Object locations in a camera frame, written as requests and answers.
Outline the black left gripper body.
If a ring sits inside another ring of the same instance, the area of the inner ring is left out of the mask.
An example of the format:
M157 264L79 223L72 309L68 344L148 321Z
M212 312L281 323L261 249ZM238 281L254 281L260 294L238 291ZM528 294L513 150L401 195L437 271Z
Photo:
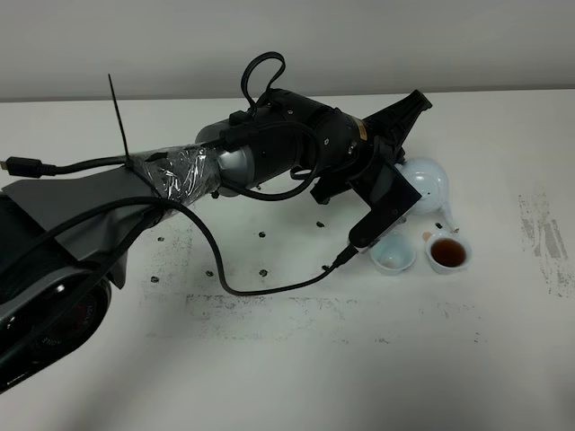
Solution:
M366 187L387 163L396 165L363 119L291 91L269 90L228 117L231 195L279 201L310 189L325 205Z

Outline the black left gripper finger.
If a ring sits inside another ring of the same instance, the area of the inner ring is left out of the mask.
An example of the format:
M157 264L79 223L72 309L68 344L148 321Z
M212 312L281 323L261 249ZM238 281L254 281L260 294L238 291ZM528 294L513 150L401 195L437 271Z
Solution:
M398 102L364 118L363 123L368 135L383 149L385 159L391 164L403 164L403 143L420 114L431 108L428 98L414 90Z

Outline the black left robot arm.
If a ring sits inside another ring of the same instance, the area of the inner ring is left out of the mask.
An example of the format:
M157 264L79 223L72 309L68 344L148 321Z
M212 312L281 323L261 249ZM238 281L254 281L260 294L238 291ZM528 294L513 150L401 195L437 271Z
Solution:
M128 249L174 214L194 224L207 195L278 202L355 191L369 211L340 267L421 199L400 173L403 143L430 101L414 91L359 119L281 89L204 127L192 145L55 166L11 157L1 192L1 387L82 346L126 282Z

